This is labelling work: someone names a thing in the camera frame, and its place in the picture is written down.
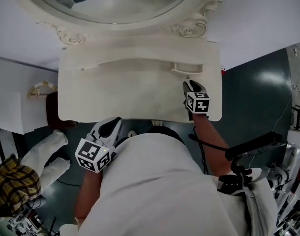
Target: white vanity table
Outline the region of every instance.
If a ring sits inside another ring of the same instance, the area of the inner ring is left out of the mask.
[[[189,122],[182,82],[210,95],[222,116],[218,44],[207,42],[208,13],[223,0],[16,0],[66,45],[60,58],[59,117]]]

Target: mirror frame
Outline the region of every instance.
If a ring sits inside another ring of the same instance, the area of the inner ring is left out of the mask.
[[[156,17],[135,23],[108,24],[97,23],[74,17],[66,13],[66,8],[58,3],[56,6],[45,0],[15,0],[30,13],[38,23],[54,27],[60,40],[66,45],[82,44],[88,38],[99,35],[123,36],[146,34],[162,29],[174,32],[182,37],[201,37],[207,30],[207,11],[215,11],[217,4],[223,0],[182,0],[175,7]],[[194,30],[183,29],[183,23],[194,24]],[[204,27],[204,31],[195,30]]]

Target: plaid cloth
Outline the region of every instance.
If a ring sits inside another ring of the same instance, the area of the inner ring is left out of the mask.
[[[0,164],[0,217],[14,216],[22,205],[40,195],[38,174],[13,154]]]

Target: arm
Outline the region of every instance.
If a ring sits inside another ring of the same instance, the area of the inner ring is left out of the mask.
[[[78,220],[79,226],[86,219],[92,206],[100,197],[102,178],[102,172],[87,171],[85,174],[76,203],[75,217]]]
[[[219,147],[228,148],[228,145],[221,138],[205,115],[193,114],[193,119],[196,125],[197,135],[200,140]],[[226,175],[231,171],[231,162],[225,158],[223,151],[205,145],[203,145],[203,147],[206,160],[216,177]]]

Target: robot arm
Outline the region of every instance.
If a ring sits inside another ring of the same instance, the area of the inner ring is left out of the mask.
[[[117,155],[114,150],[121,127],[120,117],[108,118],[95,124],[77,147],[75,156],[78,164],[96,173],[109,165]]]

